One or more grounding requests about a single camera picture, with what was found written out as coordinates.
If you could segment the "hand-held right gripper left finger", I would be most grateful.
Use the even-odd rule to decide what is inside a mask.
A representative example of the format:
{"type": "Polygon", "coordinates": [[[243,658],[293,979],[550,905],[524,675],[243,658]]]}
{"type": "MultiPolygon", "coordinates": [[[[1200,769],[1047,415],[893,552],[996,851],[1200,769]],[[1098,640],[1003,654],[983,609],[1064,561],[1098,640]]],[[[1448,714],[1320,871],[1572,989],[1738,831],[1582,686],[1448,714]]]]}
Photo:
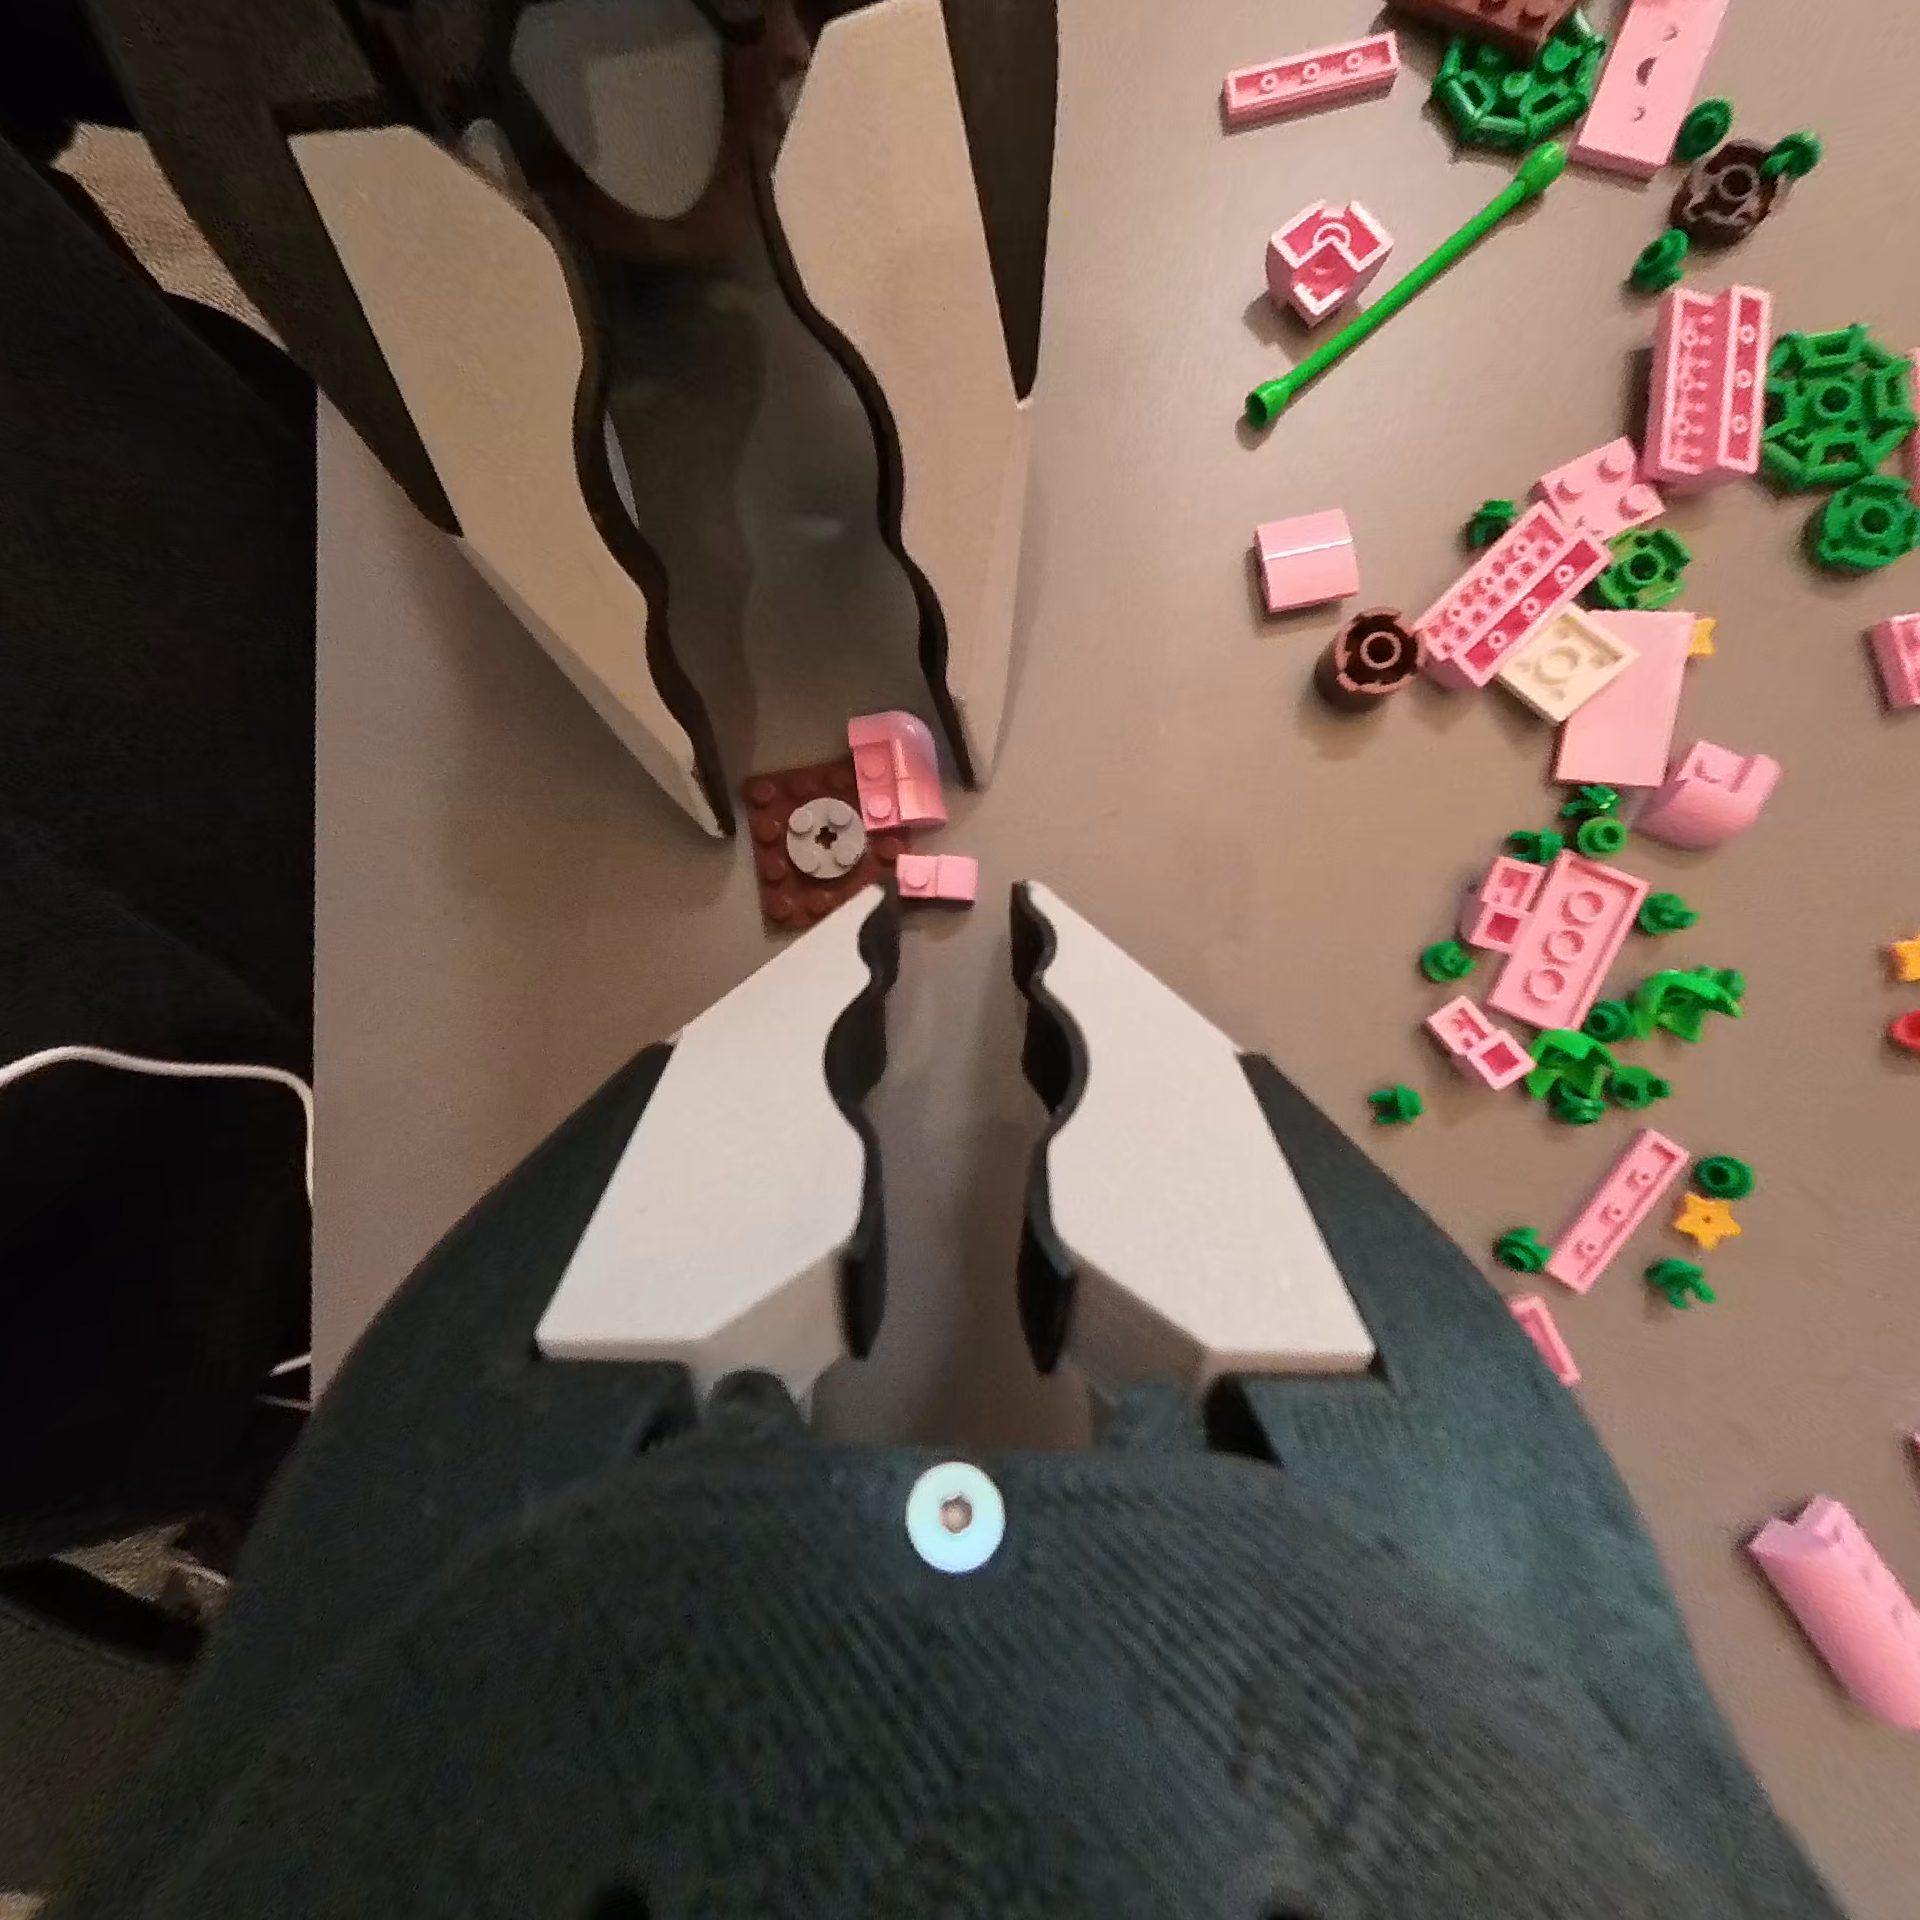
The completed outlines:
{"type": "Polygon", "coordinates": [[[885,1313],[902,911],[870,885],[680,1028],[535,1328],[565,1362],[833,1370],[885,1313]]]}

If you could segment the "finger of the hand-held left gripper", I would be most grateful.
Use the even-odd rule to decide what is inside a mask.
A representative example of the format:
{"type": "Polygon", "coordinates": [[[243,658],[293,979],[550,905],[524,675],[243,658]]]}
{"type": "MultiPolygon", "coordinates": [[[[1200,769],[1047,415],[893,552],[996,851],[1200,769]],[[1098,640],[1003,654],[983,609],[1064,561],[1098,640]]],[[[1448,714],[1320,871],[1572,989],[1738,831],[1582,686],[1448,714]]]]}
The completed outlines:
{"type": "Polygon", "coordinates": [[[877,536],[957,778],[993,778],[1017,654],[1032,403],[1017,392],[941,2],[819,31],[770,171],[782,276],[876,438],[877,536]]]}
{"type": "Polygon", "coordinates": [[[732,836],[716,731],[635,514],[589,287],[493,179],[420,131],[291,141],[458,546],[624,752],[732,836]]]}

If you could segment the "green flexible rod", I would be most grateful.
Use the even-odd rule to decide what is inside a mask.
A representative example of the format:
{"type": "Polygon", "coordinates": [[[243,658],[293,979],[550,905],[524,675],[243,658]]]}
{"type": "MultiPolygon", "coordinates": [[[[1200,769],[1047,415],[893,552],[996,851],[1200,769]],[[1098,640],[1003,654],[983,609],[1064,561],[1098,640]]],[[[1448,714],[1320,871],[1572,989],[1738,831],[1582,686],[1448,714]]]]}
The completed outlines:
{"type": "Polygon", "coordinates": [[[1351,325],[1333,332],[1325,342],[1306,353],[1287,374],[1265,380],[1249,388],[1240,419],[1252,430],[1275,429],[1287,408],[1333,374],[1347,357],[1367,342],[1387,326],[1412,301],[1429,283],[1448,277],[1464,259],[1468,259],[1491,232],[1505,228],[1540,198],[1556,179],[1566,171],[1572,152],[1565,141],[1546,141],[1519,162],[1514,177],[1499,191],[1474,219],[1454,228],[1427,259],[1421,259],[1401,280],[1394,280],[1377,301],[1373,301],[1351,325]]]}

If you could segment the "dark brown flower piece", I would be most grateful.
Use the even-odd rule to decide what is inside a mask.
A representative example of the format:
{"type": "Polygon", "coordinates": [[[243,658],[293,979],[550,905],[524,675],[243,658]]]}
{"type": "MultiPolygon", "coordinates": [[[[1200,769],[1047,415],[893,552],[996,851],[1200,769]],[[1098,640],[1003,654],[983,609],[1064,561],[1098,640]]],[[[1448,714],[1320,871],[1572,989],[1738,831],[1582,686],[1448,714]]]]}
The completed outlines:
{"type": "Polygon", "coordinates": [[[1725,141],[1695,160],[1669,205],[1669,224],[1698,250],[1732,250],[1753,236],[1776,205],[1779,179],[1766,177],[1769,144],[1725,141]]]}

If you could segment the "small brown square plate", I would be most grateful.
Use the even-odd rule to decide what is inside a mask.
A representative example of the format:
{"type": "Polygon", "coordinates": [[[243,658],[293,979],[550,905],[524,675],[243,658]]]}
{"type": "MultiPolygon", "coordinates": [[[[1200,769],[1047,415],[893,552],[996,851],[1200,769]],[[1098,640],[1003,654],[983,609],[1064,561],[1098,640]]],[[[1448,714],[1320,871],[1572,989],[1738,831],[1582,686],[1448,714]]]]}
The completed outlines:
{"type": "Polygon", "coordinates": [[[828,885],[799,878],[783,856],[783,819],[797,804],[824,793],[858,806],[853,756],[783,770],[761,770],[744,778],[737,788],[747,849],[756,856],[759,909],[765,928],[774,935],[802,930],[865,885],[893,881],[896,859],[904,851],[904,841],[899,834],[865,834],[865,862],[850,878],[828,885]]]}

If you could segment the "pink notched round-corner brick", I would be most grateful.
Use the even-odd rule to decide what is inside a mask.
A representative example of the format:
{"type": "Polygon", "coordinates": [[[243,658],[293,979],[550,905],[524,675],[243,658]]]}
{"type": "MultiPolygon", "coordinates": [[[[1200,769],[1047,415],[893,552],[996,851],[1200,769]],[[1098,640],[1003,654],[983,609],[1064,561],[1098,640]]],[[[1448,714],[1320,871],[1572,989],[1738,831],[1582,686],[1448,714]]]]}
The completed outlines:
{"type": "Polygon", "coordinates": [[[1354,305],[1392,251],[1394,236],[1363,204],[1315,198],[1268,239],[1268,295],[1315,326],[1354,305]]]}

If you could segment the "pink flat square tile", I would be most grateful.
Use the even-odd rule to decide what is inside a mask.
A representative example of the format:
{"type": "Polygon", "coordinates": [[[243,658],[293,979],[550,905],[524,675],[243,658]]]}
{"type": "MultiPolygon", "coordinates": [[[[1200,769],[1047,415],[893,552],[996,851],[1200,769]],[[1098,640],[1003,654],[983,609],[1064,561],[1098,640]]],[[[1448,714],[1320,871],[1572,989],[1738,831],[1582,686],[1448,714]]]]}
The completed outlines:
{"type": "Polygon", "coordinates": [[[1693,612],[1595,612],[1600,633],[1632,662],[1559,731],[1559,785],[1655,789],[1669,778],[1674,714],[1698,616],[1693,612]]]}

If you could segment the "pink rounded brick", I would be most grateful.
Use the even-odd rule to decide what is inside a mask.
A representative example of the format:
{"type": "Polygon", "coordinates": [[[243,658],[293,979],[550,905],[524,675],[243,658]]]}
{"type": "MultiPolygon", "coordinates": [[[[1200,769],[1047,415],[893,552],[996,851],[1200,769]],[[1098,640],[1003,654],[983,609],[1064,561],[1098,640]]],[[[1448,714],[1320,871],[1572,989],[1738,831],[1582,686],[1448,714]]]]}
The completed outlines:
{"type": "Polygon", "coordinates": [[[1738,756],[1695,738],[1628,831],[1679,851],[1711,851],[1753,831],[1779,778],[1782,769],[1769,756],[1738,756]]]}

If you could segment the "small pink hollow brick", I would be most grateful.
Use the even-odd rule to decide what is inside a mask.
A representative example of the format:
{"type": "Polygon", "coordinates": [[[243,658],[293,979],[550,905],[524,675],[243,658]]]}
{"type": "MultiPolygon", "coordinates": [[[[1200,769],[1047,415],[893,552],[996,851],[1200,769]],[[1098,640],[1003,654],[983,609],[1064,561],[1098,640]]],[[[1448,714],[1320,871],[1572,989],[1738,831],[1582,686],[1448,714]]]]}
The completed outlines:
{"type": "Polygon", "coordinates": [[[1505,1024],[1491,1022],[1474,997],[1454,997],[1423,1019],[1427,1039],[1448,1054],[1454,1071],[1489,1090],[1508,1090],[1536,1071],[1527,1045],[1505,1024]]]}
{"type": "Polygon", "coordinates": [[[1474,950],[1511,954],[1566,874],[1572,851],[1548,862],[1497,856],[1459,903],[1459,942],[1474,950]]]}

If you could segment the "pink curved slope tile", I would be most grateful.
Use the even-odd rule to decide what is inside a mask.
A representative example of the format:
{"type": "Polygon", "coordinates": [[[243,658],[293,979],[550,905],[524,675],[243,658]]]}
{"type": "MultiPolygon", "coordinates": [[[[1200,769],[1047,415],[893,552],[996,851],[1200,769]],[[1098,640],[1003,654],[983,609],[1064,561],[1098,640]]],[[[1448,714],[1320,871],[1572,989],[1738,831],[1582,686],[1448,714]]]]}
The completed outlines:
{"type": "Polygon", "coordinates": [[[1341,509],[1265,519],[1252,550],[1268,615],[1313,612],[1359,592],[1354,534],[1341,509]]]}

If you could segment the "green round plate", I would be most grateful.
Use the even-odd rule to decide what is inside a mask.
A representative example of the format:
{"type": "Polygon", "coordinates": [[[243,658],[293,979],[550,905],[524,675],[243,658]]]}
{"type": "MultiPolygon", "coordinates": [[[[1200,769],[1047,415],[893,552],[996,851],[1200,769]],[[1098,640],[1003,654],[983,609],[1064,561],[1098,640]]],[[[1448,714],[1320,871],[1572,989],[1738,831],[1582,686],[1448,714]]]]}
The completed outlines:
{"type": "Polygon", "coordinates": [[[1813,523],[1813,560],[1829,571],[1880,571],[1909,552],[1918,552],[1918,499],[1893,474],[1837,487],[1813,523]]]}
{"type": "Polygon", "coordinates": [[[1610,556],[1610,566],[1582,592],[1590,612],[1664,612],[1693,570],[1693,546],[1659,523],[1620,534],[1610,539],[1610,556]]]}

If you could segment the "brown round brick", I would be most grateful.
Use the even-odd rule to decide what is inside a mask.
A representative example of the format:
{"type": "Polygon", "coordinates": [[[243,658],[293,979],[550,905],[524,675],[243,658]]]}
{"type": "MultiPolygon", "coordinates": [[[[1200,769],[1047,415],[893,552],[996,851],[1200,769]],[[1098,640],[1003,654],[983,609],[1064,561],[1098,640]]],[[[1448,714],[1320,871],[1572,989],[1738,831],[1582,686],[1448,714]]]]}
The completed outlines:
{"type": "Polygon", "coordinates": [[[1421,675],[1423,648],[1401,612],[1351,615],[1313,667],[1313,686],[1328,710],[1366,712],[1421,675]]]}

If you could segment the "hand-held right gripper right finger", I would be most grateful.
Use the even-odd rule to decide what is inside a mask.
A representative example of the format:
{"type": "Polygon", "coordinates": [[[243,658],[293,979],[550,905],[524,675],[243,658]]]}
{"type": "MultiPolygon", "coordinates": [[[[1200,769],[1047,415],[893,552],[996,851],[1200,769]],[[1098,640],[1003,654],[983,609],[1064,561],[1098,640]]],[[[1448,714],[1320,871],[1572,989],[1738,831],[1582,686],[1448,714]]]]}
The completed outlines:
{"type": "Polygon", "coordinates": [[[1013,888],[1019,1325],[1040,1376],[1351,1377],[1377,1346],[1249,1054],[1043,881],[1013,888]]]}

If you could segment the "large brown studded plate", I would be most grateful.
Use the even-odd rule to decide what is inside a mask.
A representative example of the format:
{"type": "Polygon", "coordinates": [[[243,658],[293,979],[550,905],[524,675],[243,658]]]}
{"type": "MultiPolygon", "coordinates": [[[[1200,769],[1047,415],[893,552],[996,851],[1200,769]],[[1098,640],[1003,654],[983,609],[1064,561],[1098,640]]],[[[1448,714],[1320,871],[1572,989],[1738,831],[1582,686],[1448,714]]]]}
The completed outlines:
{"type": "Polygon", "coordinates": [[[1533,62],[1546,48],[1546,44],[1560,31],[1560,22],[1576,9],[1576,2],[1404,0],[1387,2],[1387,9],[1418,21],[1445,36],[1489,44],[1523,62],[1533,62]]]}

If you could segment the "long pink flat plate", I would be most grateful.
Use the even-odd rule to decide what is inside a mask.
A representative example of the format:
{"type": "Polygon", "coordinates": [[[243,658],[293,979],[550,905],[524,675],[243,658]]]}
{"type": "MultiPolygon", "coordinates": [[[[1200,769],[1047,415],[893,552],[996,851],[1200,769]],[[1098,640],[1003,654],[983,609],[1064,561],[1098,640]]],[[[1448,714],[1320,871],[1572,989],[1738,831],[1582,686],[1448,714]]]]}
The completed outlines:
{"type": "Polygon", "coordinates": [[[1572,160],[1650,179],[1693,111],[1726,2],[1625,2],[1572,160]]]}

